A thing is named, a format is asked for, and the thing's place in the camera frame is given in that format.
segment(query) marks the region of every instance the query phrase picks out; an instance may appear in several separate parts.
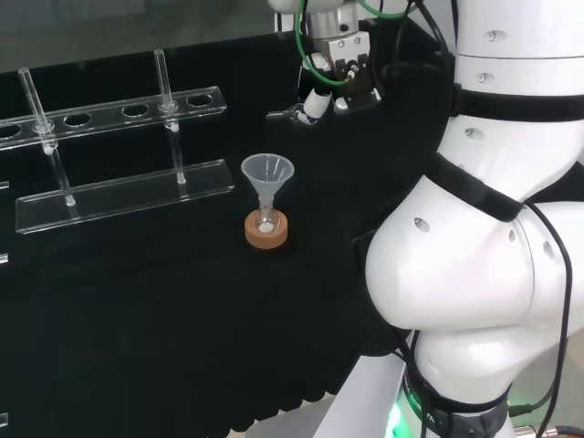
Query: screw hole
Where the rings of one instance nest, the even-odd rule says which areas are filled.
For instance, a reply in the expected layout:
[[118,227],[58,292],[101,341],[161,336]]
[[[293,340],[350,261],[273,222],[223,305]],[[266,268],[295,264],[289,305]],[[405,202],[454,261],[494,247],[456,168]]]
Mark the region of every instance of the screw hole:
[[546,256],[549,258],[554,258],[554,249],[551,247],[549,242],[544,242],[544,253],[546,253]]
[[192,107],[204,107],[209,105],[213,99],[208,94],[202,94],[201,96],[190,96],[187,98],[186,103]]
[[19,125],[8,125],[0,128],[0,139],[10,139],[18,135],[22,128]]
[[79,128],[83,125],[87,125],[91,120],[91,114],[88,112],[80,112],[79,114],[73,114],[71,116],[65,117],[65,124],[71,128]]
[[428,223],[420,217],[415,217],[413,219],[413,224],[416,225],[416,228],[418,228],[423,233],[428,233],[430,231],[430,226]]
[[138,105],[132,105],[130,107],[124,108],[121,112],[123,112],[124,116],[126,117],[141,117],[148,112],[149,108],[148,105],[143,103],[139,103]]

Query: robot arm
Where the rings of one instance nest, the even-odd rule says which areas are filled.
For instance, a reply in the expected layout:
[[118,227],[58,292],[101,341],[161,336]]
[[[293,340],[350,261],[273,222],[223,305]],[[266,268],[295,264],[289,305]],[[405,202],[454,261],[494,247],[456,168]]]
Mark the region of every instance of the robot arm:
[[[281,14],[297,14],[300,6],[299,0],[269,0],[268,3]],[[301,69],[299,89],[311,91],[300,96],[304,104],[297,113],[299,120],[308,124],[318,121],[331,99],[337,114],[381,101],[371,80],[370,36],[359,31],[356,0],[309,0],[306,28],[317,53],[308,57]],[[312,74],[310,67],[333,80],[345,81],[346,85],[327,85]]]
[[[308,13],[334,11],[343,5],[344,0],[310,0]],[[295,14],[298,10],[298,0],[267,0],[272,9],[279,14]]]

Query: black cable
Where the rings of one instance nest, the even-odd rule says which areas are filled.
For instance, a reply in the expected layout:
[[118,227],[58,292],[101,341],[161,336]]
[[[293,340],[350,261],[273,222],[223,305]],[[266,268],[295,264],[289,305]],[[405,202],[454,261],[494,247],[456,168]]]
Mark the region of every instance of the black cable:
[[440,27],[438,27],[438,25],[434,21],[432,14],[430,14],[430,11],[428,11],[428,8],[423,3],[423,0],[414,0],[414,1],[415,1],[416,5],[418,6],[418,9],[420,9],[420,12],[422,13],[423,18],[426,20],[426,23],[428,23],[428,26],[430,26],[430,29],[432,30],[432,33],[434,34],[436,41],[438,41],[438,44],[440,45],[440,51],[442,52],[442,60],[443,60],[443,65],[444,65],[444,74],[446,75],[446,79],[448,81],[451,81],[454,78],[453,78],[452,69],[450,66],[450,58],[449,58],[450,52],[448,51],[448,45],[446,44],[446,40],[444,39],[444,36],[442,35],[442,32],[440,31]]
[[451,0],[450,4],[453,7],[453,22],[454,22],[454,38],[458,42],[458,2]]
[[556,430],[560,435],[581,436],[582,438],[584,438],[584,429],[582,429],[581,427],[556,426]]
[[519,404],[517,406],[509,406],[509,417],[514,418],[520,415],[526,415],[527,413],[531,413],[536,409],[541,408],[544,404],[548,402],[551,398],[551,394],[554,391],[554,383],[552,382],[551,386],[547,390],[546,395],[535,404]]
[[408,5],[405,8],[405,12],[403,13],[403,18],[401,19],[400,23],[400,30],[398,30],[398,36],[395,38],[395,50],[393,51],[393,65],[399,66],[400,65],[400,50],[402,48],[402,40],[403,40],[403,31],[408,24],[410,18],[408,18],[408,14],[410,13],[410,9],[412,8],[413,0],[408,0]]
[[551,419],[552,414],[556,409],[556,405],[558,404],[558,396],[559,396],[559,385],[562,379],[562,371],[564,369],[564,359],[566,358],[566,349],[568,347],[568,322],[569,322],[569,306],[570,301],[572,298],[572,262],[569,258],[568,250],[564,246],[564,242],[562,242],[561,237],[559,236],[556,228],[551,222],[546,218],[546,216],[541,213],[541,211],[533,204],[528,203],[527,206],[536,214],[539,220],[546,226],[549,233],[552,235],[554,240],[556,241],[556,245],[559,247],[559,252],[564,259],[564,265],[566,267],[566,290],[564,295],[564,307],[562,310],[562,322],[561,322],[561,331],[559,336],[559,351],[558,351],[558,364],[556,365],[556,376],[554,378],[554,383],[552,385],[552,393],[550,397],[549,407],[547,408],[546,416],[544,417],[544,421],[541,423],[539,427],[539,431],[537,432],[537,438],[541,438],[546,431],[549,420]]
[[[302,6],[302,17],[300,18],[300,31],[306,37],[307,33],[307,9],[308,9],[308,0],[304,2]],[[308,60],[314,69],[317,69],[317,65],[314,63],[314,59],[312,58],[312,53],[308,54]]]
[[391,354],[393,356],[397,356],[398,358],[400,358],[401,360],[403,360],[405,362],[405,358],[402,356],[401,353],[398,353],[397,351],[392,351]]

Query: black tablecloth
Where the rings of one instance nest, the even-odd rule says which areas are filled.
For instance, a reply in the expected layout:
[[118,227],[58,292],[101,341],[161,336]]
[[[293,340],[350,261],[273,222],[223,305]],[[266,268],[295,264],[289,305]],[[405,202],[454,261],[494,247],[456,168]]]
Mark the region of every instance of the black tablecloth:
[[[408,35],[404,53],[436,61],[432,45]],[[443,80],[416,73],[377,108],[298,128],[265,120],[296,98],[290,36],[183,47],[168,65],[173,89],[224,94],[223,116],[182,124],[182,147],[187,164],[225,158],[231,193],[16,235],[14,199],[56,187],[39,147],[0,154],[0,181],[11,184],[0,194],[0,253],[10,254],[0,268],[0,412],[11,437],[222,437],[336,392],[359,355],[392,349],[351,239],[420,177],[447,118]],[[33,78],[46,110],[157,94],[150,53]],[[0,90],[2,118],[28,113],[16,74],[0,76]],[[71,185],[172,166],[160,125],[59,150]],[[276,196],[288,242],[269,253],[243,229],[256,195],[239,166],[261,151],[296,166]],[[543,196],[582,201],[582,181],[575,168]]]

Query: acrylic test tube rack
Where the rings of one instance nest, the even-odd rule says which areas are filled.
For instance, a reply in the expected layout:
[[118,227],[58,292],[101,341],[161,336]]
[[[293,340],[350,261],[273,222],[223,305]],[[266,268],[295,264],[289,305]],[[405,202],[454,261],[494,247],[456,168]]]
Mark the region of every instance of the acrylic test tube rack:
[[[154,51],[161,95],[45,113],[30,71],[19,70],[32,116],[0,121],[0,152],[40,143],[59,190],[16,199],[16,231],[27,234],[233,190],[224,160],[183,166],[180,120],[222,113],[218,87],[171,93],[164,52]],[[70,187],[58,142],[163,123],[174,168]]]

